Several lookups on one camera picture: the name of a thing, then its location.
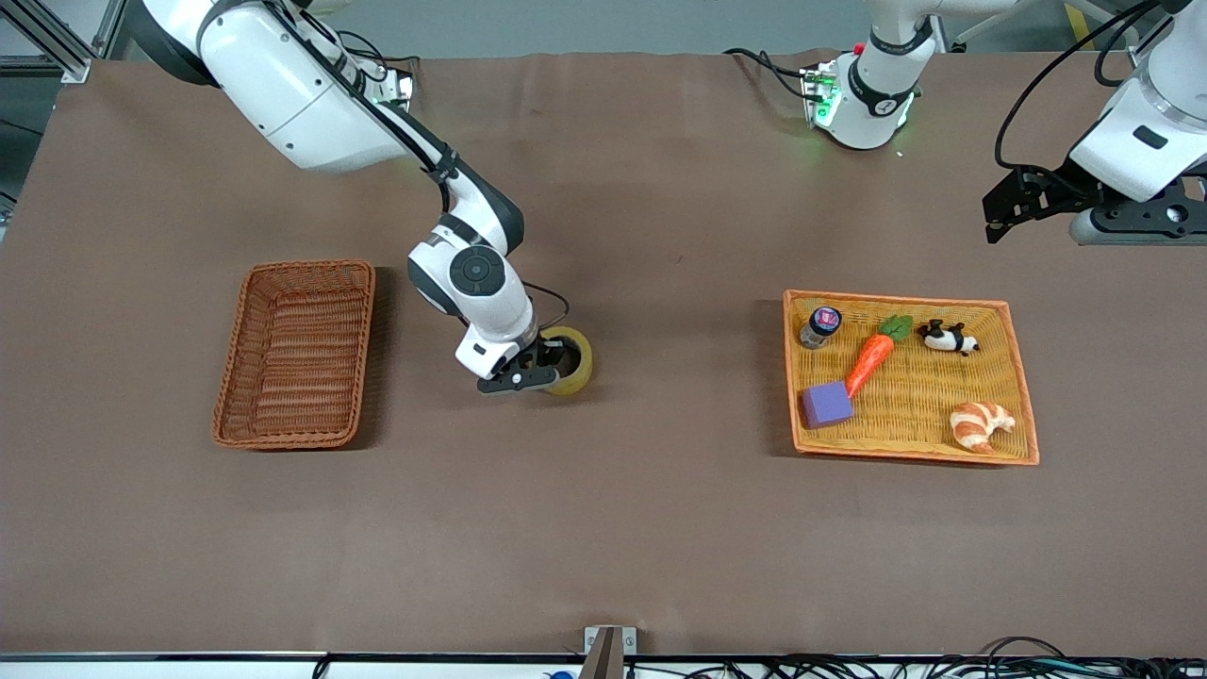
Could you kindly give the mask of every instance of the brown wicker basket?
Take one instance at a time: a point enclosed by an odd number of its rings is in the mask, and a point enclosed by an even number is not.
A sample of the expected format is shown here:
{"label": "brown wicker basket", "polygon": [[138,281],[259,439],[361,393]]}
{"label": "brown wicker basket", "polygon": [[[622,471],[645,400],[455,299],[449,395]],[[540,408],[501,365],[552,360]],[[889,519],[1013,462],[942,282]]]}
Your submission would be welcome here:
{"label": "brown wicker basket", "polygon": [[260,264],[239,292],[214,440],[334,449],[361,417],[377,273],[362,259]]}

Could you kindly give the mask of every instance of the panda toy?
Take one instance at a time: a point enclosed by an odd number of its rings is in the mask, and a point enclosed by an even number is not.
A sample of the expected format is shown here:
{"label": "panda toy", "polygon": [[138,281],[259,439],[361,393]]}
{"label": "panda toy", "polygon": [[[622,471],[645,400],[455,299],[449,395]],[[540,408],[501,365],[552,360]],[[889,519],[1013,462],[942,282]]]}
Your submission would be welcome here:
{"label": "panda toy", "polygon": [[932,317],[929,322],[917,328],[922,335],[922,344],[937,352],[960,352],[962,356],[970,356],[979,352],[980,345],[972,334],[964,334],[964,323],[957,322],[943,328],[941,317]]}

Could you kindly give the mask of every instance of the orange carrot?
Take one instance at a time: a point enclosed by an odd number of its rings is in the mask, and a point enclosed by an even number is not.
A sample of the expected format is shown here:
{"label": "orange carrot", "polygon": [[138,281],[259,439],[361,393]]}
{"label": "orange carrot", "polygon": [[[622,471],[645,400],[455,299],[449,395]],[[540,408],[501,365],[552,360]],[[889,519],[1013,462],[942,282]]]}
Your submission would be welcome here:
{"label": "orange carrot", "polygon": [[846,376],[847,397],[853,399],[859,393],[859,390],[863,390],[871,374],[880,368],[880,364],[885,363],[888,355],[893,353],[893,347],[897,346],[897,343],[909,336],[912,324],[914,317],[908,315],[888,316],[885,322],[880,323],[880,332],[869,336],[868,341],[863,344],[863,351],[859,352],[859,361],[855,362],[855,368]]}

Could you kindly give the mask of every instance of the orange wicker tray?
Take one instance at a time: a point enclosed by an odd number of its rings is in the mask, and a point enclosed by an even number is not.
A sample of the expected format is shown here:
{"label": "orange wicker tray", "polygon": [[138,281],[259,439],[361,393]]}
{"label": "orange wicker tray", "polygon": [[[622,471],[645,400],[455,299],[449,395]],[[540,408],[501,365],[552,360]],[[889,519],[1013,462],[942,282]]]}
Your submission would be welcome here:
{"label": "orange wicker tray", "polygon": [[[800,327],[818,305],[842,312],[842,326],[821,350],[800,345]],[[855,399],[855,418],[809,429],[801,404],[814,385],[845,380],[868,336],[893,314],[914,316],[915,327],[932,317],[963,322],[981,351],[972,357],[935,352],[911,333]],[[989,466],[1039,464],[1031,397],[1019,344],[1005,302],[884,297],[842,292],[783,293],[783,347],[788,373],[792,440],[798,452],[902,458]],[[949,418],[966,402],[993,402],[1009,410],[1013,433],[990,439],[996,455],[961,449]]]}
{"label": "orange wicker tray", "polygon": [[214,440],[334,449],[361,418],[377,273],[362,259],[260,264],[239,291]]}

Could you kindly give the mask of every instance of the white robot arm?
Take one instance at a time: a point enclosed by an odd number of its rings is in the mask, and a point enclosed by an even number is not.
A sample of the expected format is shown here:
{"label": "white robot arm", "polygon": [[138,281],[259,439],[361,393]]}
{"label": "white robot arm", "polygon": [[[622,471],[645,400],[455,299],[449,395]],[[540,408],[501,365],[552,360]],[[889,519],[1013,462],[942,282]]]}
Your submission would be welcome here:
{"label": "white robot arm", "polygon": [[461,317],[456,358],[483,393],[549,390],[573,374],[579,347],[540,335],[506,254],[524,238],[520,210],[406,109],[406,81],[357,57],[308,10],[340,0],[142,0],[130,8],[144,49],[177,77],[222,88],[299,168],[346,172],[414,156],[444,211],[407,262],[420,293]]}
{"label": "white robot arm", "polygon": [[851,148],[886,144],[905,124],[919,76],[938,42],[931,16],[987,16],[1018,0],[864,0],[871,34],[862,52],[847,52],[805,75],[811,125]]}
{"label": "white robot arm", "polygon": [[[1016,165],[990,191],[986,236],[1078,212],[1081,244],[1207,244],[1207,204],[1184,181],[1207,176],[1207,0],[1162,2],[1172,28],[1107,101],[1056,170]],[[1138,5],[1132,16],[1154,8]]]}

